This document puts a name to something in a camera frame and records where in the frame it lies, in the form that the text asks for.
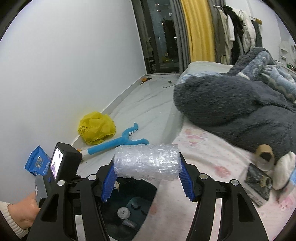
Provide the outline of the person's left hand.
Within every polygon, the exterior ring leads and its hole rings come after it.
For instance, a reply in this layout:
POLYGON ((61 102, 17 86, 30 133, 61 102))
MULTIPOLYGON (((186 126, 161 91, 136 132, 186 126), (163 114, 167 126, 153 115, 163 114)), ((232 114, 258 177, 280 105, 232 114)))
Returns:
POLYGON ((31 227, 40 211, 35 192, 18 203, 8 205, 8 211, 19 227, 24 230, 31 227))

